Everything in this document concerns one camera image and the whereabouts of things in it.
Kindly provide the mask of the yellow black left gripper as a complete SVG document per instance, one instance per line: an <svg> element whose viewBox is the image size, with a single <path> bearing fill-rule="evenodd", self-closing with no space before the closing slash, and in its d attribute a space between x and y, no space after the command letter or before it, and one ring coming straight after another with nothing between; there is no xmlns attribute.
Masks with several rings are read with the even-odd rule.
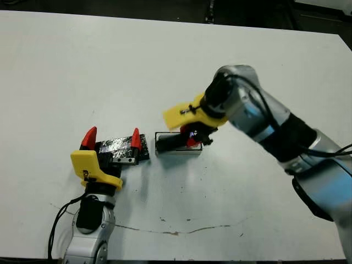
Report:
<svg viewBox="0 0 352 264"><path fill-rule="evenodd" d="M75 174L81 179L82 185L88 183L107 184L118 191L123 187L120 179L122 166L134 166L139 162L141 139L139 129L135 128L131 137L132 157L114 157L111 152L97 153L97 127L93 126L84 136L79 150L70 155Z"/></svg>

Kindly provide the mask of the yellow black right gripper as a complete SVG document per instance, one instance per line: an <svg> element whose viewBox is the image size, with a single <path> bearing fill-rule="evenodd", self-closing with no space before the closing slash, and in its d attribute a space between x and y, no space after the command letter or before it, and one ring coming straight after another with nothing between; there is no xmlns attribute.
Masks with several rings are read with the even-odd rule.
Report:
<svg viewBox="0 0 352 264"><path fill-rule="evenodd" d="M199 144L210 145L209 135L224 125L228 119L220 114L211 117L205 112L204 93L196 96L192 102L181 103L163 112L163 119L169 130L176 128L180 132L162 139L163 146L195 147Z"/></svg>

